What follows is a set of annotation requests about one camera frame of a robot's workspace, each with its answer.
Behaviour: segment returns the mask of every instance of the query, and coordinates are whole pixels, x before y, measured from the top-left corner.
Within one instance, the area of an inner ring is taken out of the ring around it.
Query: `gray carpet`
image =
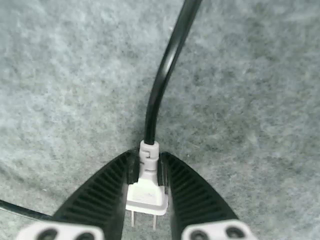
[[[0,1],[0,199],[52,214],[139,144],[182,2]],[[203,0],[161,105],[161,150],[261,240],[319,239],[319,13],[318,0]],[[170,239],[168,214],[156,232],[151,216],[129,221],[124,240]],[[13,239],[28,221],[0,223]]]

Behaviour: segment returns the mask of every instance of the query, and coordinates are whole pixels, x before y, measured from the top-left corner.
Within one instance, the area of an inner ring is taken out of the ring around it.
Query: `ribbed rubber grip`
[[[163,152],[160,160],[166,166],[173,240],[180,240],[188,225],[238,219],[225,200],[191,167],[168,152]]]
[[[119,155],[79,187],[52,216],[52,220],[97,226],[103,230],[107,240],[120,240],[128,182],[138,179],[137,166],[139,156],[135,151]]]

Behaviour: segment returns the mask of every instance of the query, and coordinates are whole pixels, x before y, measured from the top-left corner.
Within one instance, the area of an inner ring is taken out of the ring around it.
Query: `plug prong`
[[[153,215],[153,231],[156,230],[156,224],[157,224],[157,215]]]
[[[131,227],[135,226],[135,212],[131,211]]]

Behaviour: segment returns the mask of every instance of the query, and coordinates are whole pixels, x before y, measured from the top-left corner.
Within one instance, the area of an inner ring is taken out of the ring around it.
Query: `black wire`
[[[19,215],[24,218],[32,219],[35,221],[50,220],[51,216],[43,214],[41,212],[33,211],[31,209],[24,208],[3,200],[0,200],[0,210]]]
[[[202,0],[185,0],[176,21],[170,41],[164,52],[151,90],[144,125],[144,142],[153,145],[156,135],[157,116],[171,73],[188,36]]]

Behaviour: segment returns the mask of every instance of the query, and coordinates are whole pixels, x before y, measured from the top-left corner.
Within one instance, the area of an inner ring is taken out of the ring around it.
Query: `power cord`
[[[34,221],[44,221],[51,219],[51,216],[44,213],[33,211],[31,209],[24,208],[22,206],[18,206],[3,200],[0,200],[0,210]]]
[[[184,1],[170,41],[162,57],[153,83],[145,116],[144,143],[148,145],[153,145],[155,142],[160,103],[201,1],[202,0]]]

